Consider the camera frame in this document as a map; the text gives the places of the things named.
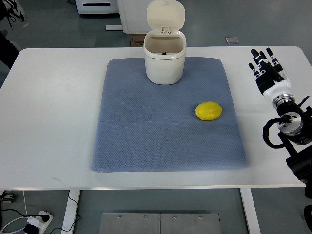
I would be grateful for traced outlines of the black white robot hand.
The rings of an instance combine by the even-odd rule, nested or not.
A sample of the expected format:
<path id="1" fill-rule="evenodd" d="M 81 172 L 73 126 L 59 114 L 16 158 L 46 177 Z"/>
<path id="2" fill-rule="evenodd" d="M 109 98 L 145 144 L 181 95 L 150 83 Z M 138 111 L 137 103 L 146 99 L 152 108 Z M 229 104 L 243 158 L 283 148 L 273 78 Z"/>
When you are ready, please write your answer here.
<path id="1" fill-rule="evenodd" d="M 249 68 L 255 76 L 260 93 L 264 96 L 271 96 L 276 92 L 287 92 L 291 83 L 282 65 L 269 47 L 266 48 L 266 52 L 268 56 L 263 51 L 258 52 L 256 49 L 251 49 L 256 67 L 253 63 L 249 63 Z"/>

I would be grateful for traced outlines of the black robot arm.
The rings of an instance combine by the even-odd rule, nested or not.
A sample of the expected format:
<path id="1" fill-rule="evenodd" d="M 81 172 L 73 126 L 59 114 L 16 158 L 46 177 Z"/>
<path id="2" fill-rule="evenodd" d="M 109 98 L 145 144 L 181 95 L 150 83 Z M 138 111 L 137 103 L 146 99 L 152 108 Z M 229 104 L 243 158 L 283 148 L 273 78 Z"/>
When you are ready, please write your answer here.
<path id="1" fill-rule="evenodd" d="M 265 143 L 274 149 L 286 148 L 289 158 L 286 164 L 297 177 L 303 182 L 305 196 L 312 197 L 312 108 L 308 106 L 305 111 L 302 104 L 309 98 L 306 96 L 299 104 L 290 93 L 264 92 L 263 96 L 272 101 L 278 118 L 270 119 L 263 127 L 262 136 Z M 269 130 L 276 124 L 279 129 L 277 134 L 280 144 L 273 144 L 269 139 Z"/>

